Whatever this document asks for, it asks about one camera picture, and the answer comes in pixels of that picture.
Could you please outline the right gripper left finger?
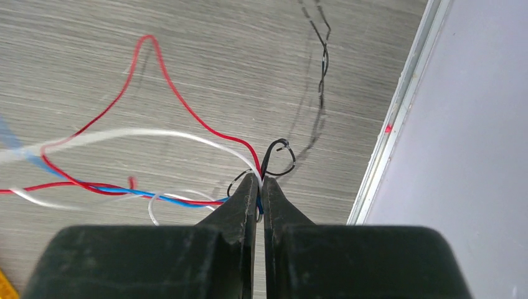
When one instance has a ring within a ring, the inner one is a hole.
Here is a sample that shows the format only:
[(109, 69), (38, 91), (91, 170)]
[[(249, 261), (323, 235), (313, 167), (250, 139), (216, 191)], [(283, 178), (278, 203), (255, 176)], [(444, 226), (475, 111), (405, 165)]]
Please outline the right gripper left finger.
[(251, 298), (256, 177), (195, 225), (75, 225), (41, 255), (23, 298)]

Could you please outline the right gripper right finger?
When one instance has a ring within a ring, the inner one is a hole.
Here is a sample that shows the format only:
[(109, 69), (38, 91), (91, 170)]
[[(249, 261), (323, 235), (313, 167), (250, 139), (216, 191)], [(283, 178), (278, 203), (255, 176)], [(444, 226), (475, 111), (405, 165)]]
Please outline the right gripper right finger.
[(470, 298), (451, 247), (427, 227), (315, 224), (263, 185), (268, 298)]

